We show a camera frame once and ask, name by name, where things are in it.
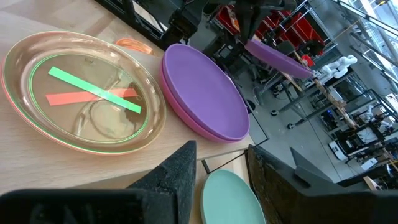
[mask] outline orange paper strip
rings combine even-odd
[[[132,88],[113,89],[109,90],[109,92],[121,98],[137,96],[137,92]],[[100,99],[100,97],[97,97],[96,95],[87,91],[47,94],[45,97],[51,106],[82,103]]]

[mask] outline mint green plate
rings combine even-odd
[[[228,170],[210,174],[201,196],[201,216],[206,224],[266,223],[253,191]]]

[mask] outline workbench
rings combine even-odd
[[[154,49],[154,55],[124,49],[158,78],[164,52],[102,8],[94,0],[0,2],[0,53],[28,35],[69,30],[110,43],[134,38]],[[96,156],[61,146],[39,134],[12,108],[0,91],[0,194],[24,188],[65,188],[89,185],[130,174],[143,174],[160,164],[188,140],[197,142],[197,159],[203,160],[246,149],[247,136],[232,144],[206,140],[194,133],[167,105],[167,120],[160,136],[146,148],[125,156]]]

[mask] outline clear amber plate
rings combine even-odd
[[[11,105],[59,144],[120,155],[150,144],[166,119],[150,73],[121,49],[83,34],[43,32],[7,54],[1,81]]]

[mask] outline white robot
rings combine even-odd
[[[331,78],[341,78],[348,72],[348,67],[355,64],[357,61],[358,59],[353,55],[347,57],[342,56],[337,61],[323,66],[319,72],[317,72],[317,78],[321,84],[325,84]]]

